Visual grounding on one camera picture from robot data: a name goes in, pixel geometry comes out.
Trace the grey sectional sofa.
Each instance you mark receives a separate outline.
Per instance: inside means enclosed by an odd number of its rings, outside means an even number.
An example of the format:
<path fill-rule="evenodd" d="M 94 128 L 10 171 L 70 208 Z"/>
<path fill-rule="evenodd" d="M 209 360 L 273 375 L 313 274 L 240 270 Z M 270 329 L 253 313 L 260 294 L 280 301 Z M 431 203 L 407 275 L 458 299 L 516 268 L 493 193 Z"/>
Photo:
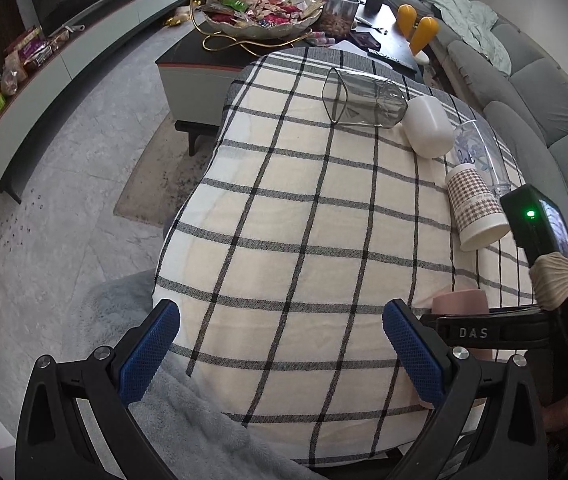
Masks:
<path fill-rule="evenodd" d="M 512 61 L 512 73 L 505 76 L 467 46 L 434 6 L 421 0 L 385 2 L 392 10 L 407 3 L 421 18 L 436 18 L 440 29 L 430 47 L 452 88 L 489 122 L 525 181 L 549 196 L 568 223 L 568 76 L 561 66 L 498 14 L 492 32 Z"/>

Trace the black remote control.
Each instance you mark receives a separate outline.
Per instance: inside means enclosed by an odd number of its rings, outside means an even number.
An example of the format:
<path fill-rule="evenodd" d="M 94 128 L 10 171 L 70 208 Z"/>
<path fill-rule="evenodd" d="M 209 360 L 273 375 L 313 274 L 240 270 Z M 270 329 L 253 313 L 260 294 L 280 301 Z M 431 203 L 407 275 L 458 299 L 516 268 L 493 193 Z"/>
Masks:
<path fill-rule="evenodd" d="M 389 56 L 383 52 L 380 51 L 375 51 L 375 50 L 369 50 L 367 51 L 367 55 L 369 55 L 370 58 L 375 58 L 375 60 L 384 62 L 386 64 L 388 64 L 389 66 L 395 68 L 396 70 L 398 70 L 399 68 L 401 68 L 401 70 L 407 70 L 408 72 L 411 73 L 418 73 L 418 69 L 413 67 L 410 64 L 406 64 L 404 62 L 402 62 L 401 60 L 397 60 L 396 58 L 393 58 L 392 56 Z"/>

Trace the checkered cream table cloth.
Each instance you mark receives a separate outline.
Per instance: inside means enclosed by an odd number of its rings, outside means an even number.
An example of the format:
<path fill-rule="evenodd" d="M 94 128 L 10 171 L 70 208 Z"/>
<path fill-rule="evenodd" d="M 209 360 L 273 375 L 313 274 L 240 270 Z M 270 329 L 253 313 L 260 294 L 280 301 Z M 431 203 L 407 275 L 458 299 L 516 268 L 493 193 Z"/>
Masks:
<path fill-rule="evenodd" d="M 297 48 L 250 63 L 229 89 L 200 183 L 163 244 L 156 300 L 180 308 L 173 353 L 222 414 L 300 465 L 366 460 L 414 440 L 427 413 L 387 339 L 385 304 L 416 313 L 479 288 L 532 300 L 511 237 L 463 252 L 444 178 L 400 128 L 333 125 L 328 72 L 390 70 Z"/>

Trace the light green blanket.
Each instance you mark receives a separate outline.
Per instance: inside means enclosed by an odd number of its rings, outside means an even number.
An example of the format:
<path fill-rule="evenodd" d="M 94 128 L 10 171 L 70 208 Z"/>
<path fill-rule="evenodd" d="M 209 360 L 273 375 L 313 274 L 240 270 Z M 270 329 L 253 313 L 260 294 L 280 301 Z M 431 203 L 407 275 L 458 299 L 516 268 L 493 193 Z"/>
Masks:
<path fill-rule="evenodd" d="M 508 51 L 492 29 L 499 19 L 490 6 L 476 0 L 421 0 L 434 6 L 441 20 L 505 76 L 512 73 Z"/>

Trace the glass jar of nuts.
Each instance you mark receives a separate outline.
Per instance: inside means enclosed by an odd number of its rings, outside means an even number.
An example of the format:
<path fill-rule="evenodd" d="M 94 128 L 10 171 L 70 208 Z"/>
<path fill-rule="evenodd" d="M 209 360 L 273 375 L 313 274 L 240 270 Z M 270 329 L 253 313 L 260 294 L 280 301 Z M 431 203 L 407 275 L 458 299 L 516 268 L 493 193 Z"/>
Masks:
<path fill-rule="evenodd" d="M 316 28 L 335 39 L 345 39 L 359 9 L 359 0 L 325 0 Z"/>

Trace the white paper sheets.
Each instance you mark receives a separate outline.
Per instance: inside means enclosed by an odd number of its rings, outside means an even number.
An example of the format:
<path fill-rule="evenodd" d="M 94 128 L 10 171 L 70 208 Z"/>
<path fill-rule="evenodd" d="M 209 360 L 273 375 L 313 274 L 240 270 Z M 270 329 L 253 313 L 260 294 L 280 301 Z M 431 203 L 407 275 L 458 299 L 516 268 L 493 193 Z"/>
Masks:
<path fill-rule="evenodd" d="M 341 40 L 339 42 L 336 42 L 336 44 L 333 44 L 331 48 L 340 51 L 350 52 L 356 55 L 361 55 L 364 56 L 365 58 L 367 57 L 367 53 L 364 50 L 360 49 L 349 40 Z"/>

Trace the brown patterned paper cup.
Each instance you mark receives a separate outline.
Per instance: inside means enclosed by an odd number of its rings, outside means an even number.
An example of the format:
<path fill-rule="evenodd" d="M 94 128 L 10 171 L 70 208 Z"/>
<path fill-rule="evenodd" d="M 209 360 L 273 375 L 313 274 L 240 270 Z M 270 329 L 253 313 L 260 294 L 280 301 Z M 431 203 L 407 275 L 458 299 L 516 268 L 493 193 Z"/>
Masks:
<path fill-rule="evenodd" d="M 510 232 L 497 197 L 474 165 L 455 166 L 444 178 L 444 184 L 462 252 L 486 248 Z"/>

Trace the black coffee table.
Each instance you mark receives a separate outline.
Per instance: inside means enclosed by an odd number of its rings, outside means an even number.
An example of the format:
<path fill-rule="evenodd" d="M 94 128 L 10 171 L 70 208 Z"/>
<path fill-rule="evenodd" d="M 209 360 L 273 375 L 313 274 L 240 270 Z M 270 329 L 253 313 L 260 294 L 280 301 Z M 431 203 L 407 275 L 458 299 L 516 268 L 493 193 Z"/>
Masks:
<path fill-rule="evenodd" d="M 410 52 L 406 40 L 395 24 L 395 14 L 385 2 L 377 14 L 364 13 L 364 2 L 357 9 L 354 29 L 368 32 L 380 44 L 383 52 L 418 69 L 411 73 L 399 68 L 396 72 L 421 82 L 421 69 Z M 221 125 L 226 93 L 237 75 L 253 60 L 270 51 L 257 47 L 252 53 L 233 46 L 224 38 L 207 37 L 198 30 L 188 32 L 156 65 L 174 127 L 188 134 L 189 154 L 195 154 L 198 136 L 212 136 Z"/>

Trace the pink plastic cup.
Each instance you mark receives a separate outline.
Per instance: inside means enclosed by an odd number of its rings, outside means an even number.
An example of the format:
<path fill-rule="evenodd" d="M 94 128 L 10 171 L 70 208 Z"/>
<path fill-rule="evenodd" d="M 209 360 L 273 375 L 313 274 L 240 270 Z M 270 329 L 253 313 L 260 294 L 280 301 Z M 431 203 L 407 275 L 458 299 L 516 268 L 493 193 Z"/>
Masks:
<path fill-rule="evenodd" d="M 448 316 L 472 316 L 489 314 L 489 307 L 486 293 L 480 289 L 464 289 L 457 292 L 441 292 L 433 298 L 432 314 Z M 474 326 L 462 325 L 455 328 L 456 335 L 461 337 L 464 342 L 475 342 L 479 340 L 480 333 Z M 478 360 L 492 360 L 491 349 L 470 348 L 466 346 L 470 353 Z"/>

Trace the black cup on table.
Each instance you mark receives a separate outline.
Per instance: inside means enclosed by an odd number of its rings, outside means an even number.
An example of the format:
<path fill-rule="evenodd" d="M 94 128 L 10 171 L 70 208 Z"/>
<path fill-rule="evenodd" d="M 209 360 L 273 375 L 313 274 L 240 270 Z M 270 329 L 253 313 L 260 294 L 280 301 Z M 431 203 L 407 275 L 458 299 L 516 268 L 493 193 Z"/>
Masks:
<path fill-rule="evenodd" d="M 369 15 L 377 14 L 385 0 L 365 0 L 364 13 Z"/>

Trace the grey knitted blanket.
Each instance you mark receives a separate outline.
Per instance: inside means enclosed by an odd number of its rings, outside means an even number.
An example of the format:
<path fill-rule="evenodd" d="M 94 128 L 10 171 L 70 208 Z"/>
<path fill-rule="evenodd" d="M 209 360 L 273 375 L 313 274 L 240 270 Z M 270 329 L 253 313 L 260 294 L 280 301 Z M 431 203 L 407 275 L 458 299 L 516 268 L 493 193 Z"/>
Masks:
<path fill-rule="evenodd" d="M 63 324 L 62 355 L 86 358 L 116 344 L 154 307 L 155 272 L 96 284 L 76 295 Z M 208 402 L 170 351 L 143 400 L 130 406 L 135 422 L 180 479 L 316 479 L 317 474 L 274 452 Z"/>

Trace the clear plastic tumbler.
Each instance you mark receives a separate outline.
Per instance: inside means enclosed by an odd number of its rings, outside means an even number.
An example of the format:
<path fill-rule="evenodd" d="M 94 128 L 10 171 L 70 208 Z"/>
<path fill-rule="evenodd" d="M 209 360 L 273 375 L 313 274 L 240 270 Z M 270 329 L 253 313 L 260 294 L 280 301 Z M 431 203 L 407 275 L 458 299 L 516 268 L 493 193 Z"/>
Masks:
<path fill-rule="evenodd" d="M 511 191 L 505 162 L 496 139 L 478 120 L 462 122 L 454 130 L 454 155 L 459 164 L 473 164 L 497 197 Z"/>

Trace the two-tier candy bowl stand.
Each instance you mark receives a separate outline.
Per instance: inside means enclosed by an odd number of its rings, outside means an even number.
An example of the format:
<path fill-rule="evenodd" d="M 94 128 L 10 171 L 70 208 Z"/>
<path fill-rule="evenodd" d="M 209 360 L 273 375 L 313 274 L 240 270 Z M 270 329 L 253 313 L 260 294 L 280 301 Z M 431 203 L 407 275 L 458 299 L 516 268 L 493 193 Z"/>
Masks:
<path fill-rule="evenodd" d="M 189 0 L 203 16 L 194 27 L 207 52 L 241 48 L 257 56 L 260 50 L 291 47 L 308 39 L 326 0 Z"/>

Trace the white ceramic cup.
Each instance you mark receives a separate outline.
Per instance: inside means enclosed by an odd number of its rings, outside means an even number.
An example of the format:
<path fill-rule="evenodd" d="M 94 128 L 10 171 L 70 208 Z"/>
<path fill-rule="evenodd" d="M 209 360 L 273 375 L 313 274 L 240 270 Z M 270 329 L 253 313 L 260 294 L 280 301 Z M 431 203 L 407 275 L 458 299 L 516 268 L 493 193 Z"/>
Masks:
<path fill-rule="evenodd" d="M 447 155 L 453 148 L 454 128 L 434 96 L 417 96 L 407 101 L 401 124 L 407 142 L 421 157 L 435 159 Z"/>

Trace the snack bags on cabinet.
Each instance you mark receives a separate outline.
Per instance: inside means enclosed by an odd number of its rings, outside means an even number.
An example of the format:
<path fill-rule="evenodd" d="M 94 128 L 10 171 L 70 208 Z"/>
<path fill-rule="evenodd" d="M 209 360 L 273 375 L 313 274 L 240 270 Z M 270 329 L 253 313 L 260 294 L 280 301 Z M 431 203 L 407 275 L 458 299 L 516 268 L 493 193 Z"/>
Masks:
<path fill-rule="evenodd" d="M 0 114 L 7 101 L 17 94 L 20 87 L 43 67 L 48 60 L 84 25 L 62 26 L 54 35 L 45 37 L 41 26 L 27 29 L 6 49 L 4 64 L 0 70 Z"/>

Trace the white low tv cabinet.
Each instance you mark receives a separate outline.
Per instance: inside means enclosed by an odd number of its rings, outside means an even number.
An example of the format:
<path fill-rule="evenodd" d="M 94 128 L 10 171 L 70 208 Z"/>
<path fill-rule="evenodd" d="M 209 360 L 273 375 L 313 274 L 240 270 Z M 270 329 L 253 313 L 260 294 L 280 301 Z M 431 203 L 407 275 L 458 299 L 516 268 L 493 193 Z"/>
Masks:
<path fill-rule="evenodd" d="M 8 168 L 44 114 L 78 77 L 161 15 L 184 0 L 131 0 L 119 8 L 104 4 L 78 22 L 82 32 L 26 80 L 0 114 L 0 193 L 8 188 Z"/>

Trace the clear grey square glass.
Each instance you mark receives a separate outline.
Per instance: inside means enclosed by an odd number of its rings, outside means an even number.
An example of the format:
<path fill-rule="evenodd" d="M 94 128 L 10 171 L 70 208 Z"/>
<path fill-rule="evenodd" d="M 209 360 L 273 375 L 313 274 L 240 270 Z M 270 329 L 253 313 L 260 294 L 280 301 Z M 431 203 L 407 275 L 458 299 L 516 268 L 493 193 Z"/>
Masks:
<path fill-rule="evenodd" d="M 322 102 L 333 125 L 392 128 L 407 111 L 407 99 L 390 79 L 333 67 L 326 75 Z"/>

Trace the beige floor rug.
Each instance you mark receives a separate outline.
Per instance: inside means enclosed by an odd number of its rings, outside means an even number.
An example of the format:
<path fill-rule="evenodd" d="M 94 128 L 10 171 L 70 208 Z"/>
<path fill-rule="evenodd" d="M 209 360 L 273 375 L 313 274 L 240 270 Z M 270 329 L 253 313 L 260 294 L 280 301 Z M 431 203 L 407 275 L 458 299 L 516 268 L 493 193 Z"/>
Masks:
<path fill-rule="evenodd" d="M 203 177 L 215 142 L 212 136 L 198 136 L 195 154 L 188 151 L 188 134 L 174 127 L 171 114 L 150 139 L 124 185 L 113 213 L 121 218 L 164 226 Z"/>

